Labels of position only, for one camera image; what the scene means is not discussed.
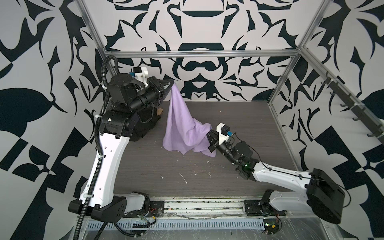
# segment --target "lavender towel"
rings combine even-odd
[[[192,150],[215,157],[216,151],[208,150],[209,141],[206,135],[211,129],[209,123],[202,124],[191,116],[179,89],[173,84],[167,130],[163,139],[164,148],[168,151],[177,150],[182,154]]]

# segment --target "brown object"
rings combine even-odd
[[[294,169],[266,102],[186,103],[192,117],[200,122],[208,122],[214,129],[221,122],[230,126],[233,133],[259,152],[262,161]],[[169,102],[161,106],[168,116]],[[216,157],[207,157],[200,152],[182,155],[165,150],[162,141],[166,125],[167,118],[163,117],[144,138],[128,143],[116,176],[115,194],[139,191],[153,197],[261,197],[267,189],[286,190],[242,179],[218,152]]]
[[[163,109],[162,108],[158,108],[157,111],[156,111],[156,114],[158,116],[160,116],[162,112],[163,112]]]

